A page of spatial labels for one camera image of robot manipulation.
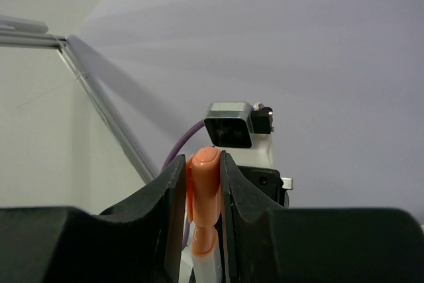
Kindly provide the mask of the orange clear highlighter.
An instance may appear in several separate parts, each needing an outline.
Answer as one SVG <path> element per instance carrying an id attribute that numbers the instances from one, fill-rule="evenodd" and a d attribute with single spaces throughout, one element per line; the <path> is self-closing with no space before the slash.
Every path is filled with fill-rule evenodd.
<path id="1" fill-rule="evenodd" d="M 223 278 L 218 247 L 204 255 L 192 255 L 193 271 L 197 283 L 220 283 Z"/>

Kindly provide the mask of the orange highlighter cap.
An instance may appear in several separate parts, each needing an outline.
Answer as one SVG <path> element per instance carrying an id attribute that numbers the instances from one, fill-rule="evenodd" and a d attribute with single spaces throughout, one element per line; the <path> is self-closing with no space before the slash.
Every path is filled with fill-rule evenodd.
<path id="1" fill-rule="evenodd" d="M 215 224 L 221 214 L 220 160 L 220 150 L 208 146 L 199 149 L 186 164 L 187 218 L 195 226 L 191 244 L 194 256 L 210 254 L 217 244 Z"/>

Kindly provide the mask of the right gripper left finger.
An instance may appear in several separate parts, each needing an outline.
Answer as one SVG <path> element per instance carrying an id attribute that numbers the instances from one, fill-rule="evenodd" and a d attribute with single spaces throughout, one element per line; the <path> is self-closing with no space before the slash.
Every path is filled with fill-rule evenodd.
<path id="1" fill-rule="evenodd" d="M 92 215 L 74 207 L 1 210 L 2 282 L 177 282 L 186 158 Z"/>

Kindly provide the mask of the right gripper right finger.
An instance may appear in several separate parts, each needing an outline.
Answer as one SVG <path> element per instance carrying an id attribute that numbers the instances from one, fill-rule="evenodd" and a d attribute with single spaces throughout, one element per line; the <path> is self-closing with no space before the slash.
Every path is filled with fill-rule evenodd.
<path id="1" fill-rule="evenodd" d="M 292 209 L 221 155 L 227 282 L 422 282 L 423 231 L 405 211 Z"/>

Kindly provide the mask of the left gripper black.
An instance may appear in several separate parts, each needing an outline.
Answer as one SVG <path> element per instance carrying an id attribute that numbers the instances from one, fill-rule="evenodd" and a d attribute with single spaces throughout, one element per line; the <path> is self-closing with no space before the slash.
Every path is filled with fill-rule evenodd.
<path id="1" fill-rule="evenodd" d="M 256 103 L 250 114 L 253 134 L 252 147 L 238 161 L 242 175 L 261 190 L 266 196 L 281 206 L 288 208 L 288 192 L 293 189 L 293 180 L 281 176 L 274 165 L 274 148 L 272 144 L 273 109 L 262 103 Z"/>

